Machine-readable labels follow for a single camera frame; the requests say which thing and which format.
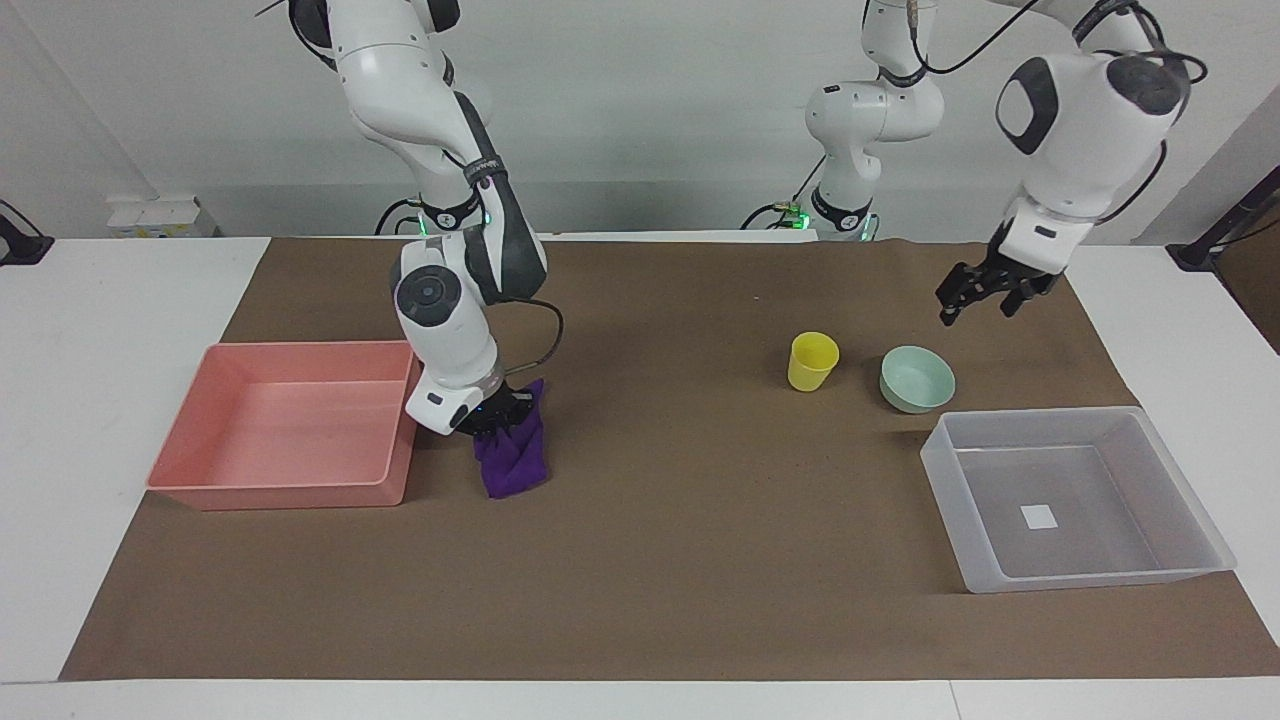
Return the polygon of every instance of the light green bowl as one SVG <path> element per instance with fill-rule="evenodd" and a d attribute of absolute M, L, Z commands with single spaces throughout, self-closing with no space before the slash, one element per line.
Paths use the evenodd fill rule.
<path fill-rule="evenodd" d="M 893 407 L 919 415 L 955 397 L 956 375 L 932 350 L 904 345 L 891 350 L 881 363 L 881 392 Z"/>

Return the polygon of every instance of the purple cloth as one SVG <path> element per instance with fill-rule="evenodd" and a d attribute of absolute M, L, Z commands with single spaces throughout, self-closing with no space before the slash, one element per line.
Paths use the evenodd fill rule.
<path fill-rule="evenodd" d="M 489 497 L 500 500 L 525 492 L 547 479 L 543 460 L 543 380 L 525 388 L 534 393 L 534 409 L 518 425 L 475 438 L 480 477 Z"/>

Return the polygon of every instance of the white wall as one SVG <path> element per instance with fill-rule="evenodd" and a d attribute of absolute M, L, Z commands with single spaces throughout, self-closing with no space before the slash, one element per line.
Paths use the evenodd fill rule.
<path fill-rule="evenodd" d="M 1244 120 L 1135 243 L 1194 242 L 1280 165 L 1280 90 Z"/>
<path fill-rule="evenodd" d="M 333 76 L 266 0 L 0 0 L 165 192 L 195 192 L 228 233 L 369 232 L 411 192 L 406 168 L 349 126 Z M 1210 61 L 1148 195 L 1097 240 L 1138 236 L 1280 78 L 1280 14 L 1267 0 L 1149 0 L 1174 45 Z M 833 79 L 870 78 L 856 0 L 463 0 L 444 36 L 497 106 L 493 135 L 539 229 L 736 227 L 790 196 L 817 160 L 803 106 Z M 932 55 L 968 53 L 1010 10 L 947 0 Z M 0 40 L 6 29 L 0 27 Z M 1030 15 L 940 85 L 943 128 L 886 147 L 882 232 L 986 240 L 1020 155 L 992 119 L 1029 55 L 1070 47 Z M 74 126 L 0 46 L 0 195 L 56 234 L 101 234 L 120 192 Z"/>

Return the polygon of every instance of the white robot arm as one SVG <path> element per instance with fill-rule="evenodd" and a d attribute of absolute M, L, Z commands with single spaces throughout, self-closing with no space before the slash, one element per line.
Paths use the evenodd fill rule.
<path fill-rule="evenodd" d="M 406 410 L 440 434 L 518 424 L 531 397 L 507 386 L 483 305 L 531 299 L 547 256 L 480 113 L 431 45 L 457 23 L 457 0 L 289 0 L 289 10 L 305 42 L 333 51 L 316 54 L 337 70 L 356 127 L 412 168 L 424 205 L 474 202 L 483 217 L 407 245 L 392 270 L 401 327 L 424 365 Z"/>
<path fill-rule="evenodd" d="M 928 47 L 936 13 L 934 0 L 919 4 L 922 49 Z M 867 3 L 863 51 L 879 65 L 879 76 L 819 87 L 805 109 L 809 135 L 827 155 L 822 179 L 803 208 L 823 237 L 852 233 L 867 220 L 881 177 L 879 158 L 868 146 L 928 137 L 945 110 L 942 92 L 915 59 L 906 0 Z"/>
<path fill-rule="evenodd" d="M 1007 292 L 1001 310 L 1012 316 L 1048 293 L 1089 231 L 1119 214 L 1103 217 L 1157 151 L 1158 170 L 1190 96 L 1192 58 L 1165 47 L 1137 1 L 1042 0 L 1034 10 L 1066 26 L 1080 51 L 1027 60 L 1001 92 L 997 122 L 1029 161 L 987 258 L 957 264 L 938 287 L 947 325 L 991 295 Z"/>
<path fill-rule="evenodd" d="M 1047 293 L 1075 247 L 1106 220 L 1115 193 L 1157 150 L 1164 156 L 1190 88 L 1190 58 L 1164 45 L 1137 0 L 989 1 L 1055 18 L 1080 51 L 1032 58 L 1001 94 L 1000 127 L 1030 160 L 987 260 L 957 265 L 937 291 L 948 325 L 997 292 L 1009 292 L 1002 309 L 1010 316 Z M 804 209 L 820 237 L 856 233 L 867 222 L 881 177 L 870 143 L 937 129 L 943 100 L 925 55 L 936 14 L 934 0 L 867 0 L 863 50 L 879 76 L 829 85 L 810 99 L 805 123 L 826 167 Z"/>

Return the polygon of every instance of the white square label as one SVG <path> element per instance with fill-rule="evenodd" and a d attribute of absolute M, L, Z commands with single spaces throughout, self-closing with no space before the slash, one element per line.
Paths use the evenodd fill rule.
<path fill-rule="evenodd" d="M 1057 527 L 1057 519 L 1048 505 L 1023 505 L 1023 518 L 1028 530 L 1052 530 Z"/>

